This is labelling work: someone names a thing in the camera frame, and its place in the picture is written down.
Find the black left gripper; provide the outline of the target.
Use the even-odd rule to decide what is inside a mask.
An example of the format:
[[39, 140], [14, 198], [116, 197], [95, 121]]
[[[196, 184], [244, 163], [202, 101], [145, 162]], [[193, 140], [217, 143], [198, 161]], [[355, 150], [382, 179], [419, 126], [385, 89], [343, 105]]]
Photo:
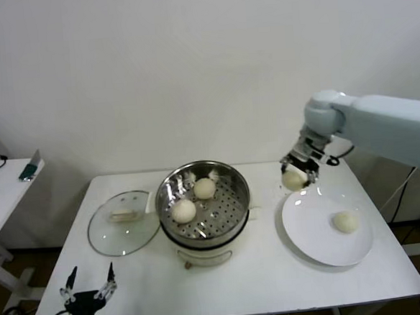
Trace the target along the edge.
[[110, 298], [117, 289], [113, 263], [110, 263], [107, 281], [100, 290], [76, 293], [73, 296], [73, 286], [77, 274], [77, 267], [67, 277], [64, 288], [59, 290], [64, 303], [69, 303], [68, 312], [71, 315], [95, 315], [97, 311], [105, 307], [104, 298]]

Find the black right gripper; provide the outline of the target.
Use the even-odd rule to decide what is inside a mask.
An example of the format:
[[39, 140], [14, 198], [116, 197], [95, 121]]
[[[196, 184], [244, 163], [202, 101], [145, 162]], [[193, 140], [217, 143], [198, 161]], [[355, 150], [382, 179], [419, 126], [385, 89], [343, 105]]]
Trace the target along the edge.
[[294, 155], [292, 152], [288, 153], [286, 156], [281, 158], [280, 170], [281, 174], [284, 175], [288, 169], [288, 166], [293, 166], [298, 170], [306, 173], [306, 184], [305, 187], [309, 187], [312, 184], [315, 184], [318, 180], [319, 165], [312, 160], [311, 158], [302, 158], [300, 156]]

